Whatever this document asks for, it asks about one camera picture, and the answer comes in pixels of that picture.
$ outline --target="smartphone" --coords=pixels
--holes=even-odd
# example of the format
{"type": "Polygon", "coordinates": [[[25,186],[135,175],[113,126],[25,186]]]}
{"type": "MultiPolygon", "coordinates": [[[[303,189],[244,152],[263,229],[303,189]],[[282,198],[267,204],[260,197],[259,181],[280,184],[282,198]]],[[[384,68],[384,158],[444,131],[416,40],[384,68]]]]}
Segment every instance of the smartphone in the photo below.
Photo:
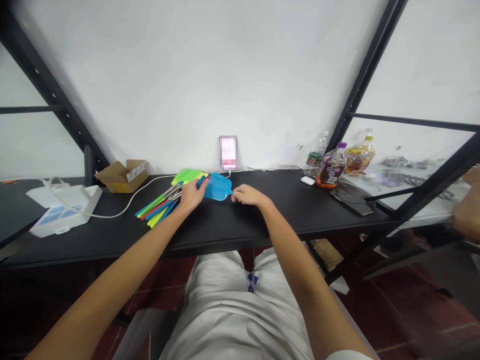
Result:
{"type": "Polygon", "coordinates": [[[237,170],[237,136],[220,136],[220,167],[237,170]]]}
{"type": "Polygon", "coordinates": [[[330,191],[330,195],[360,216],[365,216],[374,212],[374,209],[364,199],[361,197],[354,197],[343,190],[332,190],[330,191]]]}

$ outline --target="person's left hand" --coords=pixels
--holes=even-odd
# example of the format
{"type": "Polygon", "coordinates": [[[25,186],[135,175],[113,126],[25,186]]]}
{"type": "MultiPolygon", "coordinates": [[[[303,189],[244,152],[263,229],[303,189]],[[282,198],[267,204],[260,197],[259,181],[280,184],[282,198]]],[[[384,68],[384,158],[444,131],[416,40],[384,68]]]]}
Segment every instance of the person's left hand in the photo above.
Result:
{"type": "Polygon", "coordinates": [[[200,204],[200,202],[202,202],[202,199],[205,195],[205,189],[209,184],[209,179],[205,179],[201,183],[199,189],[197,189],[198,182],[199,179],[195,179],[190,181],[188,184],[183,185],[181,189],[180,204],[178,205],[179,208],[191,212],[200,204]]]}

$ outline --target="fly swatter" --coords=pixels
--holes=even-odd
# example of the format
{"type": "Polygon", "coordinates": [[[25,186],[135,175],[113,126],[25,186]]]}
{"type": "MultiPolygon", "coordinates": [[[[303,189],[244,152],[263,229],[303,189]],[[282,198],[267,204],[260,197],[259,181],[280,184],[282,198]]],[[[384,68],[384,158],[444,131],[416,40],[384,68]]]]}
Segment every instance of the fly swatter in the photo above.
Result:
{"type": "Polygon", "coordinates": [[[210,180],[206,187],[204,197],[222,201],[225,200],[228,195],[233,193],[232,182],[230,179],[220,175],[218,172],[214,172],[210,175],[210,180]]]}

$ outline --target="juice bottle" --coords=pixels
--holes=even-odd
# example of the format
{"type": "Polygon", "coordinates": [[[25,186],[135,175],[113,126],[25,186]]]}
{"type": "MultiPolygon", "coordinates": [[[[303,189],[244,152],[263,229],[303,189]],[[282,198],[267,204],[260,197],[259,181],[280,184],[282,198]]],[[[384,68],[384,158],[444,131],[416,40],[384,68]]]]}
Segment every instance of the juice bottle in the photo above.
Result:
{"type": "Polygon", "coordinates": [[[326,153],[315,176],[316,184],[325,189],[337,186],[340,175],[347,165],[346,142],[339,142],[336,149],[326,153]]]}
{"type": "Polygon", "coordinates": [[[373,136],[367,135],[363,144],[357,144],[348,149],[345,174],[351,173],[351,176],[363,174],[363,170],[370,165],[375,156],[375,149],[372,145],[373,139],[373,136]]]}

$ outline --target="water bottle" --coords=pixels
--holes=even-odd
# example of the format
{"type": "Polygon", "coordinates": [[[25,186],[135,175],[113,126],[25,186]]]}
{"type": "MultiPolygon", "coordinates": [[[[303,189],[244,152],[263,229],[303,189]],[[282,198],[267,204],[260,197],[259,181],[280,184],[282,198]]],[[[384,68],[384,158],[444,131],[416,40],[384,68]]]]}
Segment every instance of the water bottle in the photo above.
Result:
{"type": "Polygon", "coordinates": [[[311,147],[308,157],[306,159],[306,166],[303,169],[303,174],[314,178],[317,175],[322,158],[324,157],[325,150],[327,149],[327,139],[325,138],[329,134],[324,130],[320,133],[320,139],[311,147]]]}

